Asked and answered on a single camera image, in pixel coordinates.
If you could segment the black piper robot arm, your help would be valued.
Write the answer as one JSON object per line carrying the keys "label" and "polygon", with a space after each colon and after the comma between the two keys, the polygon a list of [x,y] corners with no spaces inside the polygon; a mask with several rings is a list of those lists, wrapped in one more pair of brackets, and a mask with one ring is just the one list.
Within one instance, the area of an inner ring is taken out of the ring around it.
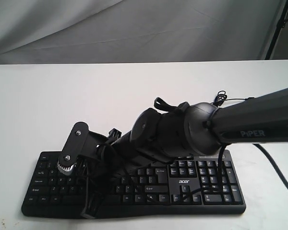
{"label": "black piper robot arm", "polygon": [[225,108],[156,98],[125,135],[76,128],[86,163],[83,217],[236,213],[245,205],[223,153],[235,143],[288,142],[288,88]]}

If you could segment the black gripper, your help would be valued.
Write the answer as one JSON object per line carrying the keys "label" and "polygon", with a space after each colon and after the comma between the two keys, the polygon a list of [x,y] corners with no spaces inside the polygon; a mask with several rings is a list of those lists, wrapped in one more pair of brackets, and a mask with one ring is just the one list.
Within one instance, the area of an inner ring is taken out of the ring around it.
{"label": "black gripper", "polygon": [[84,208],[80,215],[86,219],[95,219],[108,191],[122,177],[134,173],[134,147],[130,143],[131,132],[117,137],[86,130],[76,130],[81,140],[78,157],[87,163],[86,191]]}

